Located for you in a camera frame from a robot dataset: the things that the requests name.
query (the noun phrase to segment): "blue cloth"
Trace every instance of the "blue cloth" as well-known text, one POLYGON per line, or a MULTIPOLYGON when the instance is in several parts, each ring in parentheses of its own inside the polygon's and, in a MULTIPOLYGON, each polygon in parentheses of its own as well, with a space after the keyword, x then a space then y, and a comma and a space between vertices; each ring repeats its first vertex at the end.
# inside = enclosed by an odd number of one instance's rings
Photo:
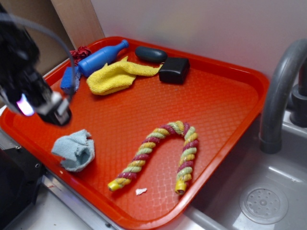
POLYGON ((85 129, 56 140, 51 152, 65 158, 61 165, 70 172, 80 172, 95 157, 94 141, 85 129))
MULTIPOLYGON (((73 87, 71 83, 71 76, 72 76, 72 68, 67 67, 64 75, 62 77, 60 88, 63 90, 64 93, 70 94, 70 90, 73 87)), ((80 77, 81 72, 79 71, 78 67, 75 67, 75 78, 74 78, 74 92, 77 92, 79 85, 80 85, 80 77)))

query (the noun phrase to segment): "yellow towel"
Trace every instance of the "yellow towel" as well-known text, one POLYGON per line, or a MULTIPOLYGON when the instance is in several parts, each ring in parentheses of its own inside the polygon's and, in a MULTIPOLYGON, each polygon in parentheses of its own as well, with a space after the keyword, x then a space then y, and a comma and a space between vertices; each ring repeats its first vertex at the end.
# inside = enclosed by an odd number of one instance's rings
POLYGON ((129 62, 128 56, 111 65, 105 64, 86 80, 90 90, 96 95, 108 95, 132 85, 136 75, 152 77, 162 67, 153 68, 129 62))

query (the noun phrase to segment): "white paper scrap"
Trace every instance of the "white paper scrap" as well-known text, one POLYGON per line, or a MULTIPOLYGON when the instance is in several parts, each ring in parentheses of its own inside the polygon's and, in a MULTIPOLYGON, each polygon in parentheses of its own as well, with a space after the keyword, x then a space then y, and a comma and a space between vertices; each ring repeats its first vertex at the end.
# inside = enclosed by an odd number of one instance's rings
POLYGON ((135 190, 136 195, 141 195, 142 193, 146 192, 147 188, 138 188, 135 190))

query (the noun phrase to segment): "black oval object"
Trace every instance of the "black oval object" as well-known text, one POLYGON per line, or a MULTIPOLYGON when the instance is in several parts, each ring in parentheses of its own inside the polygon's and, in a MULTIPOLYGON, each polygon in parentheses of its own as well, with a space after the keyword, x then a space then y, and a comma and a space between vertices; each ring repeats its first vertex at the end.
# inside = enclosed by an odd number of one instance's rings
POLYGON ((142 60, 161 63, 167 59, 167 53, 160 49, 139 46, 135 49, 135 55, 142 60))

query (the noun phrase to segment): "black sponge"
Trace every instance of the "black sponge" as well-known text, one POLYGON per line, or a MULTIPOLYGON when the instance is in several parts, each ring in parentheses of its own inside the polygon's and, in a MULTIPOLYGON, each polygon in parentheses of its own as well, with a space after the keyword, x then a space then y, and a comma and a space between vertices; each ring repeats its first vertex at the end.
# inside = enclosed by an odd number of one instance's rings
POLYGON ((183 84, 189 68, 187 58, 168 57, 159 70, 159 79, 166 83, 183 84))

